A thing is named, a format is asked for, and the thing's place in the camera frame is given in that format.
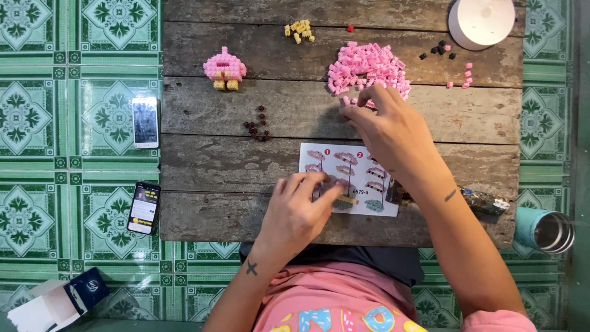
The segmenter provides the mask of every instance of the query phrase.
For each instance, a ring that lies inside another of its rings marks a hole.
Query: pink t-shirt
[[[254,332],[425,332],[410,288],[352,263],[287,266],[272,281]],[[463,332],[536,332],[513,311],[477,311]]]

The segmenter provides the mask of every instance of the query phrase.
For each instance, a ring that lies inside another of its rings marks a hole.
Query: green tile floor
[[[518,204],[569,213],[571,0],[527,0]],[[136,180],[160,152],[132,147],[129,102],[162,91],[158,0],[0,0],[0,311],[27,289],[100,268],[94,315],[204,321],[238,268],[237,244],[126,231]],[[413,289],[421,324],[461,315],[432,249]],[[564,328],[566,255],[503,250],[538,328]]]

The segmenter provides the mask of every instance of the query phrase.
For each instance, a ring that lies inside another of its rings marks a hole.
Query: white round object
[[[501,42],[513,25],[512,0],[457,0],[448,16],[453,39],[472,51]]]

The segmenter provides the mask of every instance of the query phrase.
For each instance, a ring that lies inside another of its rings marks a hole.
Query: hand
[[[262,246],[262,251],[282,266],[300,253],[322,231],[332,213],[332,203],[344,191],[336,185],[312,203],[315,185],[329,181],[324,172],[295,173],[289,180],[278,179],[254,246]]]
[[[369,99],[377,107],[376,114],[363,108]],[[394,88],[376,84],[364,89],[357,106],[345,106],[340,114],[350,119],[348,124],[356,128],[371,155],[412,196],[441,180],[454,183],[426,121]]]

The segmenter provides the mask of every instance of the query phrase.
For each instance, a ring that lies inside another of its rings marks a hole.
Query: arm
[[[328,189],[313,203],[314,186],[326,173],[279,179],[248,258],[215,304],[203,332],[250,332],[264,293],[279,271],[322,231],[343,188]]]
[[[361,107],[372,99],[376,115]],[[438,153],[426,121],[393,88],[361,91],[358,106],[340,110],[367,149],[420,207],[435,253],[466,317],[477,311],[526,315],[516,283],[471,212]]]

